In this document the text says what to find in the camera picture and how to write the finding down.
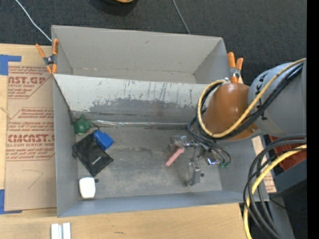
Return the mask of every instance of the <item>pink eraser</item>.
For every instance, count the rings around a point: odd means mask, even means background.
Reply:
[[[178,158],[178,156],[181,155],[184,151],[185,151],[185,149],[183,149],[183,148],[177,148],[177,150],[173,153],[173,155],[166,162],[166,166],[170,166]]]

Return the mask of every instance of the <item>gray box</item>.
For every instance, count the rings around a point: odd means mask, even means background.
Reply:
[[[199,162],[204,177],[191,187],[187,149],[170,167],[174,135],[187,123],[207,84],[229,77],[220,37],[52,26],[59,40],[54,74],[55,158],[59,217],[180,208],[243,201],[255,157],[250,139],[220,142],[233,157],[227,169]],[[73,121],[103,125],[114,161],[95,178],[93,200],[81,199],[78,181],[89,176],[72,156]]]

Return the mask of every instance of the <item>blue tape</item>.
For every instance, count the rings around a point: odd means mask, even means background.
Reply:
[[[10,213],[20,213],[21,211],[4,211],[4,189],[0,189],[0,215]]]
[[[21,62],[21,56],[0,55],[0,75],[8,75],[9,62]]]

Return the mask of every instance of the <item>white object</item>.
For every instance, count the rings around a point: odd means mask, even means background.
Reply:
[[[50,238],[51,239],[71,239],[71,224],[70,223],[51,224]]]
[[[84,199],[93,198],[95,195],[95,181],[93,177],[79,180],[80,194]]]

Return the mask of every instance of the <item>black object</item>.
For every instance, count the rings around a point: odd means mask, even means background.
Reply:
[[[73,145],[73,155],[79,157],[93,177],[113,161],[95,142],[92,134]]]

